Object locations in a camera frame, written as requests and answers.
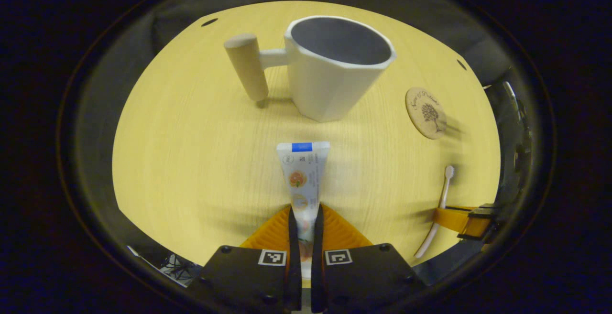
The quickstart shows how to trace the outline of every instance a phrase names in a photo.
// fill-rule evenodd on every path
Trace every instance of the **toothpaste tube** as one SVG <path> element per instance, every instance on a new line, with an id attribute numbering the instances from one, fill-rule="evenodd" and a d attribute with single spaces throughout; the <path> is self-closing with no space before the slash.
<path id="1" fill-rule="evenodd" d="M 276 148 L 297 222 L 302 278 L 310 279 L 319 190 L 329 142 L 280 143 Z"/>

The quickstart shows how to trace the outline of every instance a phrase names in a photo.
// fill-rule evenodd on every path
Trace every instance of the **toothbrush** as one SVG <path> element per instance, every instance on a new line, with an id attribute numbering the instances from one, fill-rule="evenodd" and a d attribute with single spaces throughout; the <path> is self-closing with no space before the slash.
<path id="1" fill-rule="evenodd" d="M 446 169 L 444 169 L 444 177 L 446 178 L 446 181 L 444 182 L 444 191 L 442 192 L 442 198 L 440 199 L 440 204 L 438 205 L 438 207 L 440 207 L 441 209 L 444 209 L 446 207 L 446 195 L 448 195 L 448 186 L 450 185 L 450 179 L 453 177 L 453 175 L 455 175 L 455 168 L 449 164 L 448 166 L 446 166 Z M 417 253 L 415 253 L 415 258 L 422 257 L 425 251 L 427 251 L 431 244 L 431 241 L 433 240 L 433 237 L 436 235 L 437 228 L 439 226 L 440 225 L 435 222 L 433 223 L 433 225 L 431 225 L 431 229 L 429 230 L 425 241 L 423 242 L 421 247 L 419 247 Z"/>

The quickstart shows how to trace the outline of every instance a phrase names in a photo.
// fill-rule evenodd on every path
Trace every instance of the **table surface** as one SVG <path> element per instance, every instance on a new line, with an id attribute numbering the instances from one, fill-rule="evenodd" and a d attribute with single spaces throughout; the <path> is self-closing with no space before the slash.
<path id="1" fill-rule="evenodd" d="M 397 53 L 343 120 L 301 116 L 289 97 L 285 66 L 265 71 L 269 105 L 258 108 L 223 48 L 245 32 L 257 35 L 262 50 L 282 48 L 288 24 L 309 15 L 370 25 Z M 405 103 L 411 87 L 427 89 L 443 105 L 448 129 L 442 138 L 424 137 L 411 122 Z M 459 241 L 441 228 L 424 256 L 413 257 L 431 227 L 447 164 L 456 169 L 448 205 L 491 203 L 498 189 L 497 127 L 463 57 L 371 11 L 283 1 L 204 16 L 151 61 L 125 103 L 114 140 L 119 208 L 151 238 L 204 265 L 219 246 L 238 246 L 289 204 L 276 146 L 308 141 L 331 144 L 321 201 L 374 244 L 393 244 L 411 266 Z"/>

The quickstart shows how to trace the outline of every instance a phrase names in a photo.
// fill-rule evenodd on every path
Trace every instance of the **mug handle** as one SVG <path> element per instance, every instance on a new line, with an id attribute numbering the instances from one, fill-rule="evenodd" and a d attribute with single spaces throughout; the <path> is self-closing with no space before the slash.
<path id="1" fill-rule="evenodd" d="M 260 51 L 257 37 L 252 33 L 236 35 L 228 39 L 223 46 L 249 98 L 258 103 L 263 101 L 268 94 L 264 69 L 287 65 L 287 51 L 285 49 Z"/>

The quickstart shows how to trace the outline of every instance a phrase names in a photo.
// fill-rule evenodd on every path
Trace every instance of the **tree illustration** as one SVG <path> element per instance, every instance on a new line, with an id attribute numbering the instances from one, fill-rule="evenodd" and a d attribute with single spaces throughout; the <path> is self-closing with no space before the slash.
<path id="1" fill-rule="evenodd" d="M 436 125 L 436 132 L 441 131 L 438 127 L 437 127 L 437 111 L 435 108 L 433 108 L 433 106 L 430 103 L 424 104 L 421 108 L 422 112 L 423 112 L 423 117 L 425 118 L 426 122 L 429 122 L 430 120 L 433 121 L 433 123 Z"/>

